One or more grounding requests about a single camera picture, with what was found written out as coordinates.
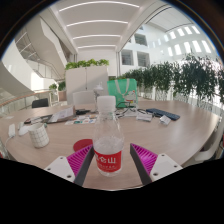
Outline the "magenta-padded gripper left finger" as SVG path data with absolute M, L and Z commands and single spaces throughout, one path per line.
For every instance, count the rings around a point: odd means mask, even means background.
M 45 171 L 82 186 L 93 156 L 93 146 L 88 145 L 68 157 L 59 156 Z

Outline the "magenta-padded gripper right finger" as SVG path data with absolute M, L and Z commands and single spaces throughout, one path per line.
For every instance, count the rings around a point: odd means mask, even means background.
M 143 185 L 147 185 L 182 169 L 168 155 L 164 153 L 155 154 L 133 143 L 130 144 L 130 154 Z

